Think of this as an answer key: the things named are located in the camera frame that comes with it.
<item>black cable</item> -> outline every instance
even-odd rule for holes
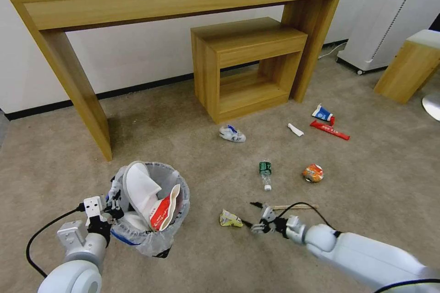
[[[46,278],[47,277],[47,274],[38,266],[38,265],[36,265],[35,264],[35,262],[34,261],[32,261],[32,259],[31,259],[31,255],[30,255],[30,249],[31,249],[31,244],[32,244],[32,242],[33,242],[33,240],[44,230],[44,229],[46,229],[47,227],[50,227],[52,224],[54,224],[55,222],[57,222],[57,221],[59,221],[59,220],[61,220],[62,218],[64,218],[64,217],[66,217],[66,216],[68,216],[68,215],[70,215],[70,214],[73,214],[73,213],[75,213],[75,212],[83,212],[84,211],[84,204],[83,203],[81,203],[81,204],[79,204],[78,205],[78,207],[77,208],[75,208],[75,209],[73,209],[73,210],[71,210],[71,211],[68,211],[67,213],[64,213],[63,215],[61,215],[61,216],[58,216],[55,220],[52,220],[52,221],[50,221],[48,224],[46,224],[44,227],[42,227],[39,231],[37,231],[30,239],[29,239],[29,241],[27,242],[27,246],[26,246],[26,259],[27,259],[27,261],[29,262],[29,264],[36,270],[36,271],[38,271],[39,273],[40,273],[40,275],[42,275],[44,278]]]
[[[322,220],[325,222],[325,224],[327,224],[327,225],[328,225],[330,228],[332,228],[333,230],[336,230],[335,228],[332,227],[332,225],[331,225],[330,223],[327,222],[327,220],[325,219],[325,217],[323,217],[322,214],[321,214],[321,213],[320,213],[315,207],[313,207],[312,205],[310,205],[310,204],[308,204],[308,203],[306,203],[306,202],[302,202],[302,201],[299,201],[299,202],[296,202],[296,203],[291,204],[289,207],[287,207],[285,210],[283,210],[283,211],[281,212],[281,214],[278,215],[276,218],[280,218],[280,217],[283,216],[288,210],[290,210],[292,207],[294,207],[294,206],[296,206],[296,205],[307,205],[307,206],[309,206],[309,207],[312,208],[315,212],[317,212],[317,214],[322,218]]]
[[[415,279],[415,280],[405,281],[405,282],[397,282],[397,283],[394,283],[394,284],[383,286],[382,288],[379,288],[374,293],[385,292],[385,291],[388,291],[391,288],[396,288],[396,287],[399,287],[399,286],[424,284],[424,283],[440,283],[440,279],[438,279],[438,278],[426,278],[426,279]]]

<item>power cord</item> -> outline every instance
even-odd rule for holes
[[[333,53],[337,48],[339,48],[339,47],[341,47],[342,45],[345,45],[345,44],[347,44],[347,42],[344,42],[344,43],[341,43],[341,44],[337,45],[337,46],[334,47],[329,53],[324,54],[324,55],[321,55],[321,56],[318,56],[318,59],[320,60],[321,58],[326,57],[327,55],[330,55],[330,54]]]
[[[336,230],[335,228],[333,228],[333,226],[330,223],[328,223],[328,221],[325,219],[325,217],[322,216],[322,214],[315,207],[313,207],[312,205],[310,205],[310,204],[308,204],[306,202],[302,202],[302,201],[299,201],[299,202],[291,204],[289,207],[287,207],[285,210],[283,210],[281,212],[281,214],[278,215],[275,219],[278,219],[278,218],[282,217],[288,210],[290,210],[292,207],[294,207],[296,205],[307,205],[307,206],[309,206],[311,209],[313,209],[322,218],[322,220],[324,221],[325,224],[327,224],[333,230]]]
[[[400,286],[416,285],[416,284],[424,284],[424,283],[440,283],[440,279],[438,279],[438,278],[424,278],[424,279],[415,279],[415,280],[405,281],[405,282],[397,282],[394,284],[383,286],[382,288],[379,288],[374,293],[382,293],[382,292],[388,291],[389,289],[400,287]]]
[[[29,241],[27,242],[27,246],[26,246],[26,260],[29,262],[29,264],[32,266],[32,268],[34,268],[36,271],[38,271],[39,273],[40,273],[40,275],[42,275],[44,278],[46,278],[47,277],[47,274],[38,266],[38,265],[36,265],[35,264],[35,262],[34,261],[32,261],[32,259],[31,259],[31,255],[30,255],[30,249],[31,249],[31,244],[32,244],[32,242],[33,242],[33,240],[43,231],[43,230],[45,230],[46,228],[48,228],[48,227],[50,227],[52,224],[54,224],[55,222],[57,222],[57,221],[59,221],[59,220],[61,220],[62,218],[64,218],[64,217],[66,217],[66,216],[68,216],[68,215],[71,215],[71,214],[73,214],[73,213],[75,213],[75,212],[83,212],[83,211],[85,211],[85,208],[84,208],[84,204],[83,203],[81,203],[81,204],[79,204],[78,205],[78,207],[77,208],[75,208],[75,209],[73,209],[73,210],[71,210],[71,211],[68,211],[67,213],[64,213],[63,215],[61,215],[61,216],[59,216],[59,217],[57,217],[55,220],[52,220],[52,221],[50,221],[48,224],[46,224],[44,227],[42,227],[39,231],[37,231],[30,239],[29,239]]]

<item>yellow wrapper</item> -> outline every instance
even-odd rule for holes
[[[243,223],[237,215],[229,213],[227,210],[223,210],[220,214],[220,225],[222,227],[233,226],[241,228]]]

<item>white appliance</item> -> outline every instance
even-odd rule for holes
[[[440,0],[366,0],[342,59],[358,74],[388,66],[406,38],[427,29],[440,12]]]

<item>white tube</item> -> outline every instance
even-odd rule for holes
[[[303,131],[299,130],[298,128],[296,128],[294,125],[292,125],[290,123],[287,124],[287,127],[289,127],[292,130],[292,132],[294,132],[297,136],[303,136],[304,135]]]

